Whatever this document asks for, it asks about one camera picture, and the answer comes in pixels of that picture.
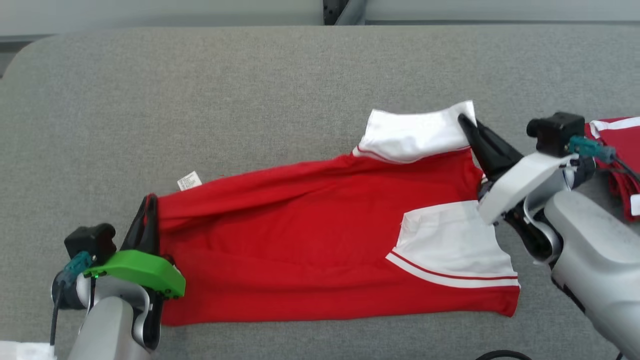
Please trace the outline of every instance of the gray robot arm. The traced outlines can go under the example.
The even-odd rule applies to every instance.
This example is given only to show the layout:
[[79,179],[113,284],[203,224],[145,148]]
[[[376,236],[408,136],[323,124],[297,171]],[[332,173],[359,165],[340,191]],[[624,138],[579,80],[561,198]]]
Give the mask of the gray robot arm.
[[640,236],[577,192],[556,193],[544,212],[563,239],[554,282],[626,358],[640,360]]
[[134,311],[120,297],[108,297],[86,315],[68,360],[151,360],[151,350],[132,337]]
[[[595,329],[627,359],[640,360],[640,236],[571,191],[595,169],[592,158],[569,151],[574,142],[589,145],[584,118],[556,113],[532,120],[527,134],[538,139],[538,152],[528,156],[480,121],[458,120],[486,173],[478,207],[483,220],[511,225]],[[598,156],[614,152],[600,149]]]

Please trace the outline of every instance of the white wall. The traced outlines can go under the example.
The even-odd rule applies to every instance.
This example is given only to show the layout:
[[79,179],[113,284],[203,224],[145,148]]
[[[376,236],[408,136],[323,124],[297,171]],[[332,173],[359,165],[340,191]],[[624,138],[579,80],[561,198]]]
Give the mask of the white wall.
[[[640,20],[640,0],[369,0],[367,20]],[[0,37],[322,23],[322,0],[0,0]]]
[[369,0],[366,18],[638,21],[640,0]]
[[0,0],[0,37],[127,26],[279,24],[322,25],[322,0]]

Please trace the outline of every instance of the red stripe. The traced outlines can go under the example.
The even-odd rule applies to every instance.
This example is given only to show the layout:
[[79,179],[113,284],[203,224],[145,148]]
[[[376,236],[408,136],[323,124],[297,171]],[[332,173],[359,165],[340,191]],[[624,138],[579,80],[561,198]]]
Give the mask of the red stripe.
[[446,275],[446,274],[441,274],[438,272],[433,272],[431,270],[427,270],[421,266],[418,266],[414,263],[412,263],[411,261],[403,258],[402,256],[398,255],[396,252],[394,252],[393,250],[391,251],[391,254],[399,257],[400,259],[402,259],[402,261],[404,261],[405,263],[413,266],[416,269],[422,270],[424,272],[428,272],[429,274],[433,274],[433,275],[437,275],[437,276],[442,276],[442,277],[449,277],[451,279],[461,279],[461,280],[503,280],[503,279],[515,279],[517,280],[518,277],[517,276],[498,276],[498,277],[469,277],[469,276],[455,276],[455,275]]
[[378,154],[377,152],[371,151],[371,150],[362,150],[360,148],[360,145],[356,146],[356,149],[358,149],[358,151],[360,151],[362,153],[375,155],[375,156],[379,157],[380,159],[382,159],[383,161],[387,161],[389,163],[396,164],[396,165],[406,165],[406,164],[410,164],[410,163],[415,163],[418,160],[421,160],[421,159],[424,159],[424,158],[429,158],[431,156],[436,156],[436,155],[440,155],[440,154],[447,154],[448,152],[457,152],[457,151],[467,150],[468,148],[469,148],[469,146],[465,146],[465,147],[463,147],[461,149],[455,149],[455,150],[446,151],[446,152],[439,152],[438,154],[423,156],[423,157],[421,157],[419,159],[416,159],[415,161],[409,161],[407,163],[403,163],[403,162],[400,162],[400,161],[397,161],[397,160],[391,160],[391,159],[385,158],[384,156]]
[[375,156],[379,157],[381,160],[385,160],[385,161],[388,161],[388,162],[393,163],[393,164],[396,164],[396,165],[404,165],[404,164],[406,164],[406,163],[398,162],[398,161],[396,161],[396,160],[387,159],[387,158],[385,158],[384,156],[382,156],[382,155],[378,154],[377,152],[373,152],[373,151],[369,151],[369,150],[362,150],[362,149],[360,148],[360,145],[356,146],[356,149],[358,149],[358,151],[363,152],[363,153],[365,153],[365,154],[372,154],[372,155],[375,155]]

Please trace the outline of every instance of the cable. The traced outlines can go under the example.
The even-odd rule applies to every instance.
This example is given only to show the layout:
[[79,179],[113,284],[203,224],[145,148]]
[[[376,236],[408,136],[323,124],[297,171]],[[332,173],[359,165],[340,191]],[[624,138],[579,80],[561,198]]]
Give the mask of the cable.
[[62,299],[62,289],[65,288],[65,282],[61,281],[58,284],[58,294],[56,295],[56,301],[53,304],[53,316],[51,316],[51,336],[49,337],[49,345],[56,344],[56,326],[58,324],[58,309],[60,308],[60,301]]
[[628,174],[629,172],[626,171],[623,168],[613,168],[613,167],[599,167],[596,168],[597,172],[610,172],[610,173],[617,173],[617,174]]
[[485,355],[482,355],[481,357],[478,357],[476,360],[492,360],[492,359],[497,359],[499,357],[510,357],[512,359],[518,359],[518,360],[531,360],[529,356],[526,356],[521,352],[511,351],[511,350],[491,351],[486,353]]
[[569,139],[569,144],[567,144],[565,150],[574,154],[580,154],[581,156],[598,158],[606,164],[612,163],[616,156],[616,149],[614,147],[605,146],[595,140],[587,139],[579,135],[572,136]]
[[91,276],[91,288],[89,295],[89,310],[93,309],[93,301],[95,300],[95,277]]
[[638,175],[629,165],[627,165],[619,157],[614,155],[613,160],[617,162],[623,169],[625,169],[629,173],[629,175],[631,175],[631,177],[633,177],[636,180],[638,185],[640,185],[640,175]]

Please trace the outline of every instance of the black cable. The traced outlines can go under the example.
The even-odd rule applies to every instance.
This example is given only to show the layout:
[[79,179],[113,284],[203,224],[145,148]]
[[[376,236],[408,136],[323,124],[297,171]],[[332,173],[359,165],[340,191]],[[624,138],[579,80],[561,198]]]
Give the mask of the black cable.
[[58,294],[56,301],[53,303],[53,316],[51,317],[51,337],[49,338],[49,345],[53,346],[56,343],[56,326],[58,324],[58,309],[60,308],[60,301],[62,299],[62,290],[65,288],[65,282],[60,281],[58,284]]
[[614,168],[614,167],[599,167],[599,168],[596,168],[596,171],[597,172],[611,172],[611,173],[615,172],[615,173],[619,173],[619,174],[628,174],[629,173],[628,171],[626,171],[623,168]]
[[499,357],[510,357],[512,359],[518,359],[518,360],[531,360],[529,356],[526,356],[521,352],[511,351],[511,350],[491,351],[486,353],[485,355],[482,355],[481,357],[478,357],[476,360],[492,360],[492,359],[497,359]]
[[91,295],[89,296],[89,310],[93,309],[93,301],[95,299],[95,277],[91,276]]
[[638,175],[638,174],[637,174],[637,173],[636,173],[636,172],[635,172],[635,171],[634,171],[634,170],[633,170],[629,165],[627,165],[627,164],[626,164],[624,161],[622,161],[622,159],[620,159],[619,157],[614,156],[614,157],[613,157],[613,160],[614,160],[615,162],[617,162],[618,164],[620,164],[620,166],[621,166],[622,168],[624,168],[624,169],[629,173],[629,175],[631,175],[631,177],[633,177],[633,178],[636,180],[636,182],[638,183],[638,185],[640,185],[640,175]]

